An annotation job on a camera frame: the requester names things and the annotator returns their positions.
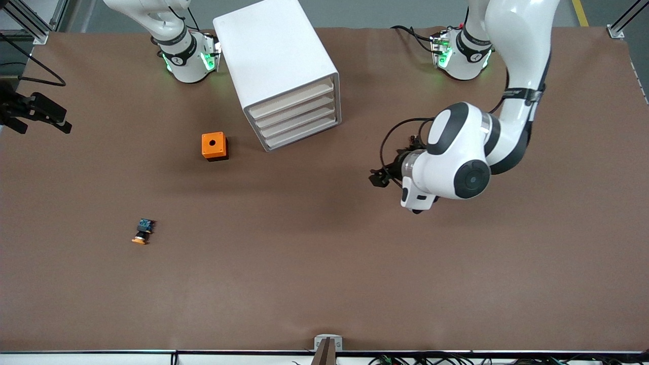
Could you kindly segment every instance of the metal post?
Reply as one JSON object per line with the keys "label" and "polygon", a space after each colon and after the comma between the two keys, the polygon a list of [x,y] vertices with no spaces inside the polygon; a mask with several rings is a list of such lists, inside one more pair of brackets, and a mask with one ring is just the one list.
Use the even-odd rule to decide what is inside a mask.
{"label": "metal post", "polygon": [[611,38],[624,38],[622,29],[640,14],[646,6],[649,5],[649,0],[636,0],[636,2],[615,22],[613,25],[607,24],[606,28],[609,31]]}
{"label": "metal post", "polygon": [[34,37],[34,44],[46,43],[47,32],[52,28],[22,0],[9,0],[3,10]]}

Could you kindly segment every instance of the green led light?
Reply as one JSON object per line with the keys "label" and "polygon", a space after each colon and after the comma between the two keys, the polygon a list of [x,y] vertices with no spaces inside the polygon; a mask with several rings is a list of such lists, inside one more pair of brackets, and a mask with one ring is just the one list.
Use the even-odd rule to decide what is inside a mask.
{"label": "green led light", "polygon": [[446,68],[448,65],[448,60],[450,60],[450,57],[453,55],[453,49],[451,47],[448,47],[446,52],[444,52],[443,55],[439,56],[439,67],[441,68]]}
{"label": "green led light", "polygon": [[485,63],[482,64],[482,68],[487,67],[487,62],[489,62],[489,56],[491,56],[491,50],[489,50],[489,52],[485,56]]}
{"label": "green led light", "polygon": [[205,68],[208,71],[212,71],[214,69],[214,61],[213,61],[214,58],[212,56],[201,53],[201,59],[203,60],[203,63],[205,64]]}
{"label": "green led light", "polygon": [[164,60],[164,63],[167,64],[167,70],[169,70],[169,72],[172,72],[171,66],[169,66],[169,61],[167,60],[167,57],[164,55],[164,53],[162,54],[162,59]]}

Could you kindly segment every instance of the yellow floor line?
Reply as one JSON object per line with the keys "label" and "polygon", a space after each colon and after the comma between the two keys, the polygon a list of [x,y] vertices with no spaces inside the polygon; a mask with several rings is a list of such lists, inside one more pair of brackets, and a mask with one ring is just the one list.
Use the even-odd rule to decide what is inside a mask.
{"label": "yellow floor line", "polygon": [[581,0],[572,0],[572,5],[574,6],[574,12],[577,13],[579,25],[582,27],[588,27],[588,20],[586,19],[586,13],[583,12]]}

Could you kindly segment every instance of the small electronic component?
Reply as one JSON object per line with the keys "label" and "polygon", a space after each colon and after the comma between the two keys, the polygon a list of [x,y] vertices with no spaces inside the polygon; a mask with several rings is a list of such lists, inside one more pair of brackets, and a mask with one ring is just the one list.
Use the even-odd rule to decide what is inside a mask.
{"label": "small electronic component", "polygon": [[206,133],[201,136],[201,152],[207,161],[222,161],[230,158],[228,139],[223,132]]}
{"label": "small electronic component", "polygon": [[153,227],[155,226],[155,224],[155,221],[146,220],[144,218],[140,219],[140,223],[138,224],[138,233],[135,235],[135,238],[131,240],[131,242],[139,245],[147,244],[147,239],[149,238],[149,235],[153,233]]}

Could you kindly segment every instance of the black clamp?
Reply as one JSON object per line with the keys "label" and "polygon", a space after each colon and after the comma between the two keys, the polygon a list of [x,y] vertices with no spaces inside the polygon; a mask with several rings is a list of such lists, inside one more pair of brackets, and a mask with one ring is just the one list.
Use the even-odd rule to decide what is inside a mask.
{"label": "black clamp", "polygon": [[15,92],[8,82],[0,82],[0,125],[25,134],[27,124],[16,118],[42,121],[63,133],[70,133],[72,124],[66,122],[67,110],[54,101],[34,92],[26,97]]}
{"label": "black clamp", "polygon": [[528,107],[533,103],[541,101],[541,97],[545,92],[545,84],[542,85],[540,90],[526,89],[526,88],[507,88],[502,94],[503,99],[524,99],[525,105]]}
{"label": "black clamp", "polygon": [[397,149],[397,157],[391,163],[378,170],[369,170],[372,175],[368,177],[372,185],[377,188],[385,188],[391,179],[401,180],[401,165],[406,155],[418,149],[425,149],[418,136],[410,136],[410,145],[404,149]]}

